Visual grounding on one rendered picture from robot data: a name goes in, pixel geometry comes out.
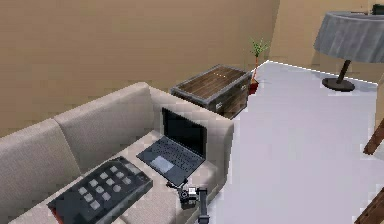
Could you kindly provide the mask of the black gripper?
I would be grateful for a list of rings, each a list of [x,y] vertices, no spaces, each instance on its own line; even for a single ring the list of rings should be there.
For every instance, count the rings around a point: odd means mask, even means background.
[[[183,186],[182,186],[183,189],[185,189],[185,186],[187,185],[187,183],[188,183],[188,179],[185,178],[183,181]],[[189,192],[187,190],[182,190],[181,187],[175,186],[174,184],[172,184],[169,181],[166,183],[166,186],[168,188],[172,188],[172,189],[177,190],[177,192],[179,194],[180,203],[182,205],[186,205],[189,203]]]

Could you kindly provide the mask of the green house plant red pot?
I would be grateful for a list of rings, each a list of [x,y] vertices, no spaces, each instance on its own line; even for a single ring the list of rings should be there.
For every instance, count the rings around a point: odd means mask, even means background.
[[[251,77],[251,83],[249,88],[250,95],[256,93],[259,85],[258,81],[256,80],[257,67],[259,65],[259,56],[269,48],[269,43],[265,42],[263,39],[260,39],[259,41],[251,39],[251,43],[252,49],[250,50],[250,53],[255,57],[255,68],[253,69]]]

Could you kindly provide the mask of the brown wooden furniture leg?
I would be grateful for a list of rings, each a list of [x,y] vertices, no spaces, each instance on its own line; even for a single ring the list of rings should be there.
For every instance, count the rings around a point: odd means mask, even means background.
[[[376,149],[381,144],[382,140],[384,139],[384,118],[381,120],[379,126],[371,136],[370,140],[364,147],[363,152],[367,155],[373,155],[376,151]]]

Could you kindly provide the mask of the grey shade floor lamp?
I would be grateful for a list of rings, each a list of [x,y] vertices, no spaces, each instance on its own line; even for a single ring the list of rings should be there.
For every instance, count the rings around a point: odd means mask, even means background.
[[[355,85],[344,77],[352,61],[384,63],[384,15],[326,12],[314,49],[344,60],[339,76],[324,78],[322,84],[334,91],[351,92]]]

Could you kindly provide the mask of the dark wooden chest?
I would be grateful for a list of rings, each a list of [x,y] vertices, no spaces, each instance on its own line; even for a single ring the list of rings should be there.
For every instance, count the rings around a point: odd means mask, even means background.
[[[170,89],[170,94],[228,119],[247,107],[252,74],[228,65],[215,65]]]

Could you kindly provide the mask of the beige fabric sofa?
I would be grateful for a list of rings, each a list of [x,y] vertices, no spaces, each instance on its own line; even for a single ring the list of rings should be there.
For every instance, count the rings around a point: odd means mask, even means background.
[[[153,186],[113,224],[194,224],[166,180],[138,159],[168,109],[207,129],[206,159],[189,177],[214,198],[227,180],[231,120],[139,82],[0,139],[0,224],[58,224],[48,203],[105,161],[123,156]]]

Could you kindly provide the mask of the black remote control grey buttons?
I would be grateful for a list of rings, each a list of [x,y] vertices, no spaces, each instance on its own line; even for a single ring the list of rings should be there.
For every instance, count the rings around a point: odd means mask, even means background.
[[[152,186],[151,178],[120,156],[103,163],[47,206],[59,224],[112,224]]]

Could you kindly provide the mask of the black laptop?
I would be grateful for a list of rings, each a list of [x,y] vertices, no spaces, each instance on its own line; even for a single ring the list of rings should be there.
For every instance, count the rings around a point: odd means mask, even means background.
[[[136,157],[180,186],[205,161],[207,129],[166,108],[162,115],[164,135]]]

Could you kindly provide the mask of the brown wooden furniture piece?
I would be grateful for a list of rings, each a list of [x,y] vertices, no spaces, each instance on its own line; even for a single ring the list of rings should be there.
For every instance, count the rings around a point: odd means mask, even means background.
[[[363,210],[354,224],[384,224],[384,187]]]

